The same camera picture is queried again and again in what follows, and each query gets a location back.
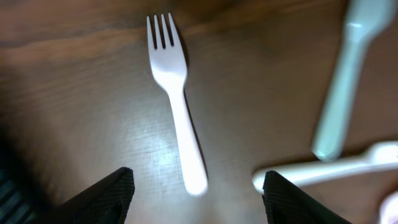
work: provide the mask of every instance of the white handle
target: white handle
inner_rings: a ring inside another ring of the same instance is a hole
[[[312,148],[322,161],[341,153],[366,47],[349,41],[343,46]]]
[[[266,172],[274,170],[298,187],[316,184],[327,180],[347,177],[350,175],[372,172],[371,164],[360,157],[339,159],[335,162],[305,162],[286,166],[270,167],[256,172],[253,184],[257,191],[263,194],[263,183]]]
[[[208,188],[207,176],[197,139],[192,129],[187,104],[182,91],[169,93],[169,98],[185,188],[190,195],[201,196]]]

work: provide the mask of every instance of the wooden table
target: wooden table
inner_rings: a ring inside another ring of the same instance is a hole
[[[121,166],[126,223],[266,223],[259,167],[315,159],[310,146],[338,53],[345,1],[0,1],[1,124],[55,204]],[[146,16],[171,12],[187,48],[186,96],[209,191],[183,186],[172,114],[147,54]],[[345,152],[398,138],[398,23],[369,49]],[[374,223],[398,172],[304,191]]]

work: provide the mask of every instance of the fork tine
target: fork tine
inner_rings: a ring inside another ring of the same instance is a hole
[[[162,39],[160,38],[159,23],[157,22],[157,16],[155,16],[155,33],[156,33],[156,49],[163,48]]]
[[[148,49],[154,50],[154,38],[152,36],[152,27],[150,26],[149,16],[147,16],[147,35],[148,35]]]
[[[177,29],[175,28],[171,13],[169,13],[169,21],[170,21],[170,30],[172,31],[174,47],[181,47],[180,38],[178,37],[178,32]]]
[[[167,48],[170,47],[172,44],[170,42],[169,32],[167,31],[166,21],[164,20],[163,14],[162,14],[162,28],[163,28],[164,44]]]

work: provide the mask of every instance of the white fork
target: white fork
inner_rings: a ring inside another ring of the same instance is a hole
[[[150,20],[147,16],[150,67],[155,81],[166,91],[170,99],[185,188],[190,195],[200,196],[207,191],[207,176],[185,104],[183,90],[187,79],[187,63],[170,13],[169,20],[174,44],[171,45],[166,21],[162,14],[165,48],[163,48],[160,39],[157,16],[155,16],[157,46],[155,48]]]

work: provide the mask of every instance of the plastic utensil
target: plastic utensil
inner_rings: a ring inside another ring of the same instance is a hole
[[[398,192],[390,194],[380,206],[379,224],[398,224]]]
[[[371,41],[391,23],[395,11],[396,0],[351,0],[342,50],[312,147],[322,161],[341,154],[364,56]]]
[[[379,142],[360,156],[338,159],[333,162],[304,162],[270,167],[257,171],[252,178],[260,193],[266,172],[274,170],[298,187],[316,184],[351,175],[398,169],[398,141]]]
[[[150,68],[155,81],[166,91],[170,99],[185,188],[190,195],[201,196],[207,191],[208,184],[205,166],[201,159],[183,93],[185,80],[187,79],[187,63],[185,62],[177,29],[170,13],[169,21],[174,44],[171,45],[166,22],[162,15],[165,40],[165,48],[163,48],[157,16],[155,16],[157,44],[157,48],[155,48],[150,20],[147,17]]]

